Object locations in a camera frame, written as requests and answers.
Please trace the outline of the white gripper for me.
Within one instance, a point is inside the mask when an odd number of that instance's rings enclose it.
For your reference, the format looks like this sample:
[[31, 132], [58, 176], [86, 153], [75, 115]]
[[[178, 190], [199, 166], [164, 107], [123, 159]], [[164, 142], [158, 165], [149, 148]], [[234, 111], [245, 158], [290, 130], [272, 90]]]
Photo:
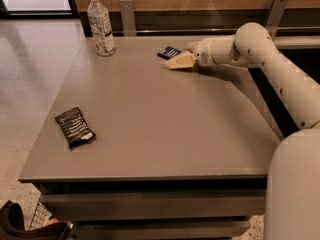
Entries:
[[196, 58], [197, 62], [201, 66], [212, 66], [214, 64], [212, 57], [212, 45], [212, 38], [189, 42], [187, 44], [189, 51], [182, 52], [181, 54], [169, 59], [165, 62], [165, 67], [170, 70], [192, 68], [196, 62]]

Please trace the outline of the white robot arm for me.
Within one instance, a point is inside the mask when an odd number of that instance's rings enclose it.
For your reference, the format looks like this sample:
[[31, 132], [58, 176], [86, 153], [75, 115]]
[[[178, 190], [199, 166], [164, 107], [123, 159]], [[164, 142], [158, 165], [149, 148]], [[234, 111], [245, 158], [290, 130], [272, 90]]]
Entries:
[[235, 34], [190, 42], [165, 62], [170, 70], [230, 65], [259, 68], [298, 130], [276, 148], [269, 167], [264, 240], [320, 240], [320, 86], [254, 22]]

